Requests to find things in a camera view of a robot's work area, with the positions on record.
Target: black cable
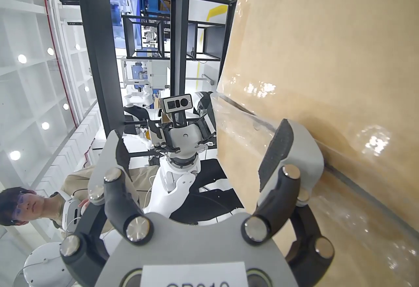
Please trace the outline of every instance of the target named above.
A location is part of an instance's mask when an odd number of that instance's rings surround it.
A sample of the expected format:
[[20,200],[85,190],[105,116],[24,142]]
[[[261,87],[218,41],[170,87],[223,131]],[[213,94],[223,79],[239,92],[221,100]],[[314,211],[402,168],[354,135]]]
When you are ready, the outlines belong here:
[[212,198],[210,198],[210,197],[205,197],[205,196],[202,196],[201,194],[190,194],[191,196],[198,196],[198,197],[202,197],[202,198],[206,198],[206,199],[209,199],[210,201],[213,201],[214,203],[217,203],[219,206],[221,206],[221,207],[223,207],[224,209],[226,209],[230,214],[232,214],[233,215],[233,213],[231,212],[231,211],[229,211],[229,209],[225,206],[225,205],[222,205],[220,202],[217,202],[215,199],[212,199]]
[[75,194],[77,191],[81,191],[81,190],[87,190],[87,189],[86,189],[86,188],[79,188],[78,190],[76,190],[76,191],[74,191],[74,192],[73,192],[72,196],[74,196],[74,194]]

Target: man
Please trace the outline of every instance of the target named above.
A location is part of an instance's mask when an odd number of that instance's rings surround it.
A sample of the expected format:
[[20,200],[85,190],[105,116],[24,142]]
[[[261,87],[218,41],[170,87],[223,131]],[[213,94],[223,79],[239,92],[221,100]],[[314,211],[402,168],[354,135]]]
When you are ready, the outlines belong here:
[[[90,166],[68,175],[61,187],[66,194],[82,201],[80,206],[88,201],[87,187],[94,168],[95,166]],[[147,205],[145,198],[152,185],[150,178],[156,175],[158,168],[159,166],[150,166],[130,169],[130,176],[139,194],[141,207]],[[49,218],[61,226],[64,203],[65,200],[58,192],[49,198],[44,198],[33,190],[22,187],[8,188],[0,193],[0,224],[22,226],[39,218]],[[111,229],[112,225],[107,221],[102,233]]]

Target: white label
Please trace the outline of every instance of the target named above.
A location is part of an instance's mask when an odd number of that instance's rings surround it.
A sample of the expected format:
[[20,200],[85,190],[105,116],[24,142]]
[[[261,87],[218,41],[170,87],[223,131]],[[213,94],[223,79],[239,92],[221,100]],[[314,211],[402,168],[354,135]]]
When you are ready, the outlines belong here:
[[148,265],[144,266],[140,287],[244,287],[244,262]]

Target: yellow stripe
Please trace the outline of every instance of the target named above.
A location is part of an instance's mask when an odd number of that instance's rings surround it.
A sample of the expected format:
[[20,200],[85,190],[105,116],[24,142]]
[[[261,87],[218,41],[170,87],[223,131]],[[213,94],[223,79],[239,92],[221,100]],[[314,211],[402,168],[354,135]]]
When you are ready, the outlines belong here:
[[[218,16],[218,15],[222,15],[223,13],[227,12],[227,5],[219,5],[216,6],[214,8],[212,8],[211,10],[208,11],[208,15],[207,15],[207,22],[210,21],[211,18]],[[201,37],[199,39],[199,42],[202,43],[202,39],[204,38],[204,33],[201,33]],[[196,78],[199,78],[199,66],[201,65],[201,63],[198,63],[198,69],[196,70]],[[198,90],[198,81],[196,81],[196,90]]]

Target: hair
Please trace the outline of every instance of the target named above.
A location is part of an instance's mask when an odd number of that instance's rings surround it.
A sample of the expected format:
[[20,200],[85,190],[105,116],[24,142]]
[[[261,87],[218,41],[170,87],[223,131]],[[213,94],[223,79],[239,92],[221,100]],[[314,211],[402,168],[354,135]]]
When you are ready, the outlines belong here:
[[23,187],[11,187],[0,193],[0,224],[3,226],[14,226],[12,219],[13,211],[16,209],[20,193],[26,193]]

